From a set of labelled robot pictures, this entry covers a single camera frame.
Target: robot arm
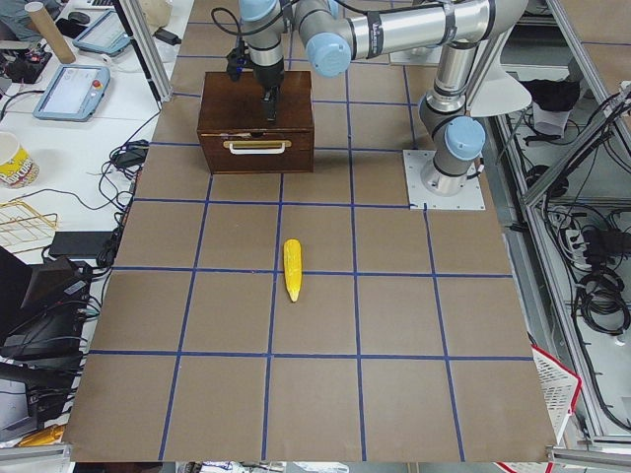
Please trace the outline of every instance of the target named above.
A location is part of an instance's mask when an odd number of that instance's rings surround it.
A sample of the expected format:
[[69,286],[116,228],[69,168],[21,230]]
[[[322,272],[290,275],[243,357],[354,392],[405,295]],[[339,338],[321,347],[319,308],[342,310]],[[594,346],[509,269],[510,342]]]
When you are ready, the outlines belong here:
[[338,19],[336,0],[240,0],[248,64],[264,90],[267,118],[283,79],[281,35],[288,23],[302,40],[315,71],[344,73],[354,59],[428,45],[442,45],[434,87],[420,116],[437,147],[427,171],[430,190],[455,193],[485,141],[482,126],[465,117],[465,92],[480,41],[513,27],[528,0],[414,0],[420,4],[362,12]]

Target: paper roll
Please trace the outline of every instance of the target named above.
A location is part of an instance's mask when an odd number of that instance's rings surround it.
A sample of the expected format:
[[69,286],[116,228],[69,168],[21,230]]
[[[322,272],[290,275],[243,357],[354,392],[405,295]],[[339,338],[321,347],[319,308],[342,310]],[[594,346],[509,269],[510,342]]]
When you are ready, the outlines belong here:
[[48,11],[44,8],[43,3],[30,2],[25,5],[24,9],[31,17],[39,33],[52,48],[52,52],[55,53],[59,62],[62,64],[75,62],[76,57],[74,53],[70,47],[68,47],[68,44],[59,32],[57,26],[53,23],[50,15],[48,15]]

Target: white desk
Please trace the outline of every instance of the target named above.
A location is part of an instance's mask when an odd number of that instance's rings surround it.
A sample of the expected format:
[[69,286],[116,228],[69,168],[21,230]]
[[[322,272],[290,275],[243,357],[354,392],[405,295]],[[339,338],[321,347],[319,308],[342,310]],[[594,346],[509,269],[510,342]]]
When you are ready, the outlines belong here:
[[[62,16],[67,16],[68,12],[73,10],[73,2],[74,0],[70,0]],[[191,6],[192,0],[174,1],[171,20],[166,26],[170,32],[182,37]],[[85,12],[93,18],[100,14],[93,11]],[[71,47],[77,57],[76,64],[103,64],[97,55],[77,51],[72,45]],[[167,47],[172,47],[175,53],[179,49],[179,46]],[[158,111],[132,47],[129,46],[114,61],[120,69],[110,70],[111,82],[104,99],[96,113],[87,122],[44,121],[34,118],[32,112],[40,95],[25,96],[9,104],[7,115],[0,122],[0,131],[14,133],[37,162],[40,171],[37,180],[27,187],[20,189],[1,187],[0,203],[45,188],[74,192],[92,207],[99,207],[105,203],[105,199],[98,191],[102,164],[108,159],[112,149],[123,144],[136,129]],[[37,84],[27,86],[14,84],[7,94],[11,96],[21,91],[45,89],[58,66],[59,61],[53,55]],[[169,77],[174,66],[174,61],[165,64]],[[154,118],[134,136],[134,139],[150,140],[156,123],[157,118]],[[129,181],[119,173],[115,172],[109,177],[119,190],[128,188]],[[104,191],[111,196],[116,193],[107,182],[104,183]],[[73,196],[53,192],[42,192],[25,198],[25,201],[42,214],[57,213],[59,230],[112,230],[116,226],[113,217],[116,209],[111,205],[99,211],[91,211],[82,206]],[[49,244],[49,241],[42,242],[42,245],[46,244]],[[41,262],[39,250],[20,253],[18,256],[27,263]],[[94,285],[93,289],[94,293],[101,291],[98,284]],[[83,336],[90,340],[95,326],[94,321],[87,322]],[[59,419],[57,422],[63,424],[64,419]],[[36,471],[59,472],[62,471],[60,470],[62,464],[61,460],[40,462],[36,464]],[[34,471],[34,469],[34,465],[25,464],[3,465],[0,468],[3,473]]]

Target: wooden drawer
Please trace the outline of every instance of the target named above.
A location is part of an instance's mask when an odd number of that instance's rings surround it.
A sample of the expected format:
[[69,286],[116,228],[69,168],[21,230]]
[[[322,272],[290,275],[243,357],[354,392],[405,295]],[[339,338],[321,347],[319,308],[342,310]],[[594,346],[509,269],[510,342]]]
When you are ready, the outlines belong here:
[[309,72],[287,72],[278,118],[265,120],[262,88],[251,74],[233,83],[206,73],[197,136],[208,168],[227,172],[314,170],[314,121]]

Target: wire basket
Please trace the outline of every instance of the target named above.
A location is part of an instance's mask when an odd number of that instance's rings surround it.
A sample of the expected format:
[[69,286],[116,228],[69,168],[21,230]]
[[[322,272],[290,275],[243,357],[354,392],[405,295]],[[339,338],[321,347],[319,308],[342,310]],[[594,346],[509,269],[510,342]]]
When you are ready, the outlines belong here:
[[12,253],[43,248],[57,229],[57,214],[43,215],[26,202],[0,204],[0,245]]

